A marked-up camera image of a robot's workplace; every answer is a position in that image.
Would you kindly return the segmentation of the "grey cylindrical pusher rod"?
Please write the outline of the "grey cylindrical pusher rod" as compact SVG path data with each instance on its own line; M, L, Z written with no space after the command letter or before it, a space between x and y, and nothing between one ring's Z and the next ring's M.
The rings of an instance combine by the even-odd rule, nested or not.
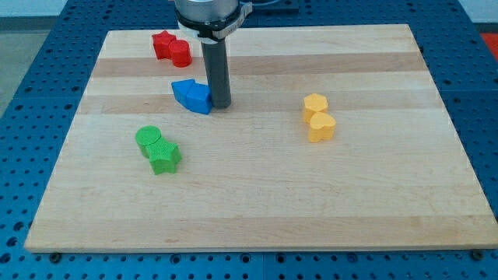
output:
M230 73L228 68L226 42L202 43L205 72L211 90L212 106L225 109L231 104Z

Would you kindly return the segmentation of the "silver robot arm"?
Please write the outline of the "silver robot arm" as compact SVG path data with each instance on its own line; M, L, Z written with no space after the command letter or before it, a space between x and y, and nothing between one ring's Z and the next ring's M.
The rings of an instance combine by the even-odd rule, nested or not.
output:
M253 3L239 0L175 0L178 26L202 46L205 73L212 105L231 105L230 73L226 38L242 26L252 13Z

